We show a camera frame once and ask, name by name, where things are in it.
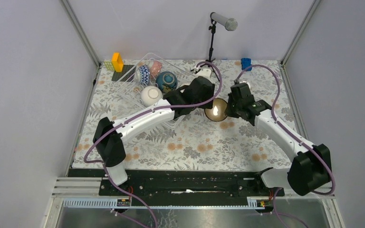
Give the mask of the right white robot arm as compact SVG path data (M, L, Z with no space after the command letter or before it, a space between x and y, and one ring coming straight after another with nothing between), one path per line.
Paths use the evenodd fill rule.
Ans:
M231 86L226 114L242 118L273 140L290 159L288 169L268 168L253 183L254 191L267 195L272 188L291 188L300 196L334 182L330 151L290 129L264 100L256 101L246 83Z

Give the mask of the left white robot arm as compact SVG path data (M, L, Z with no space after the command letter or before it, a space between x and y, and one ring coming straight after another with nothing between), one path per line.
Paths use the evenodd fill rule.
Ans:
M131 116L110 121L107 117L97 125L92 149L101 156L110 189L116 195L128 191L128 176L122 164L126 157L125 147L130 139L156 125L189 114L195 108L211 108L220 92L209 79L198 76L182 89L166 93L162 99Z

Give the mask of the dark patterned bowl tan inside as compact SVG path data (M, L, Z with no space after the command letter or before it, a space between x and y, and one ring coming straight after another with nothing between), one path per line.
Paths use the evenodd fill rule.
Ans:
M228 117L225 113L227 105L228 103L224 99L215 98L212 108L204 110L205 116L213 122L221 122Z

